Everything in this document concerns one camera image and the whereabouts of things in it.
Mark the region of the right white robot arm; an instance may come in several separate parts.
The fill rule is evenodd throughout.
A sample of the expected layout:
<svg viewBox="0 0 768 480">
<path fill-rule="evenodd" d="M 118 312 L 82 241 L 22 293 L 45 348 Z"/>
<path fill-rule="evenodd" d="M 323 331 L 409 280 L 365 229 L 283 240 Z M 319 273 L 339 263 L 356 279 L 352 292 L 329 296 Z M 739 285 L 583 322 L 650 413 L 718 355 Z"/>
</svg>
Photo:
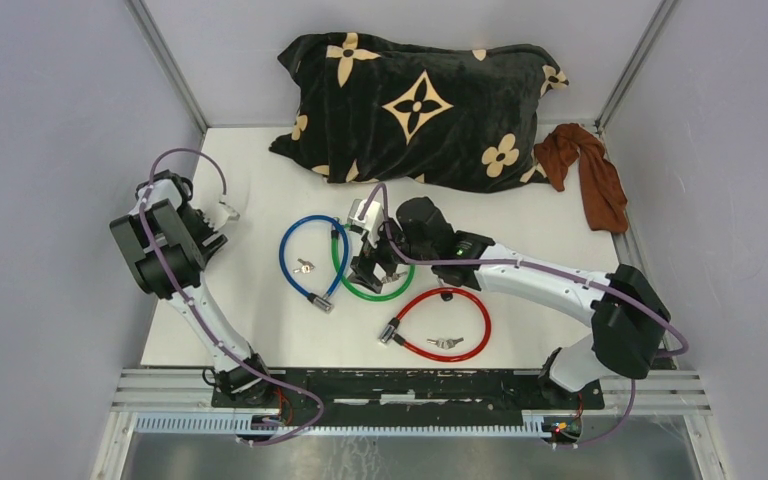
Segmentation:
<svg viewBox="0 0 768 480">
<path fill-rule="evenodd" d="M 348 214 L 362 247 L 350 282 L 379 292 L 400 264 L 427 266 L 447 287 L 501 293 L 561 312 L 590 332 L 554 350 L 541 367 L 537 392 L 562 408 L 609 375 L 646 378 L 659 356 L 669 314 L 643 273 L 567 268 L 517 253 L 490 237 L 454 230 L 428 197 L 402 203 L 390 217 L 382 203 L 357 199 Z"/>
</svg>

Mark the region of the blue cable lock keys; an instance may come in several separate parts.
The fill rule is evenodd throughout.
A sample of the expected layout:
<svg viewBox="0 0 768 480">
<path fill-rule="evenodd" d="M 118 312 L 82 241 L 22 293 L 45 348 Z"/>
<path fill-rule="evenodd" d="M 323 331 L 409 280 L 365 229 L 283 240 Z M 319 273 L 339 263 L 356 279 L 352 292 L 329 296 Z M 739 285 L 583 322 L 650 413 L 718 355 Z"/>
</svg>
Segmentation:
<svg viewBox="0 0 768 480">
<path fill-rule="evenodd" d="M 302 258 L 298 258 L 297 262 L 298 265 L 292 270 L 293 274 L 310 274 L 316 268 L 312 262 Z"/>
</svg>

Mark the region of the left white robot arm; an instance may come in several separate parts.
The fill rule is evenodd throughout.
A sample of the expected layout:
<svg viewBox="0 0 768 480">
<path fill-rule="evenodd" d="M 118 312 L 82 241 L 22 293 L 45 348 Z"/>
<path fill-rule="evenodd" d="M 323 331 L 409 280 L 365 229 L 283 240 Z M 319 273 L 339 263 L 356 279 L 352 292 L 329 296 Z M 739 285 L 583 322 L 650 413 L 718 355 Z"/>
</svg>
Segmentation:
<svg viewBox="0 0 768 480">
<path fill-rule="evenodd" d="M 211 360 L 202 379 L 219 399 L 253 407 L 270 403 L 273 378 L 207 287 L 208 261 L 227 237 L 190 205 L 192 182 L 163 170 L 139 184 L 135 196 L 135 207 L 109 228 L 137 285 L 190 325 Z"/>
</svg>

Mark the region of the green cable lock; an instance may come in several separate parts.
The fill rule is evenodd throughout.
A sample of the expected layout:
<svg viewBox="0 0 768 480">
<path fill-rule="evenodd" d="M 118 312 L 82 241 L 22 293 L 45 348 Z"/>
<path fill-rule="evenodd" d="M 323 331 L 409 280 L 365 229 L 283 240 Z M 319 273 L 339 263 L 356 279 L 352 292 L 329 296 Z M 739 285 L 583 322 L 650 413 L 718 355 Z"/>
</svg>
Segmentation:
<svg viewBox="0 0 768 480">
<path fill-rule="evenodd" d="M 332 263 L 335 270 L 338 270 L 341 265 L 341 259 L 342 259 L 341 253 L 340 253 L 341 242 L 342 242 L 342 237 L 340 236 L 340 234 L 337 232 L 336 229 L 332 229 L 331 258 L 332 258 Z M 397 297 L 401 296 L 403 293 L 405 293 L 409 289 L 415 276 L 415 269 L 416 267 L 411 265 L 409 269 L 406 270 L 409 272 L 409 275 L 404 277 L 404 281 L 401 284 L 401 286 L 398 289 L 387 294 L 372 295 L 370 293 L 367 293 L 365 290 L 359 290 L 355 284 L 352 284 L 351 282 L 348 281 L 345 275 L 343 275 L 340 278 L 340 282 L 346 290 L 348 290 L 351 294 L 355 295 L 356 297 L 362 300 L 369 301 L 369 302 L 386 302 L 386 301 L 396 299 Z"/>
</svg>

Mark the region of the red cable lock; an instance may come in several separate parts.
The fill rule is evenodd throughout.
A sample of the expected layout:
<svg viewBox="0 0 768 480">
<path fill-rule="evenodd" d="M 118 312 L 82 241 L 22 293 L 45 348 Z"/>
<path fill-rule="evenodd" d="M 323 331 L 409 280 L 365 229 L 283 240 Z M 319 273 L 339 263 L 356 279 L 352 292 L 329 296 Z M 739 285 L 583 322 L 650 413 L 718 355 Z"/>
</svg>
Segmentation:
<svg viewBox="0 0 768 480">
<path fill-rule="evenodd" d="M 444 302 L 439 294 L 450 290 L 454 299 Z M 492 316 L 474 293 L 455 287 L 426 290 L 405 303 L 383 326 L 378 342 L 395 345 L 412 355 L 441 365 L 454 365 L 478 357 L 489 346 Z M 450 350 L 426 342 L 428 338 L 458 338 L 464 341 Z"/>
</svg>

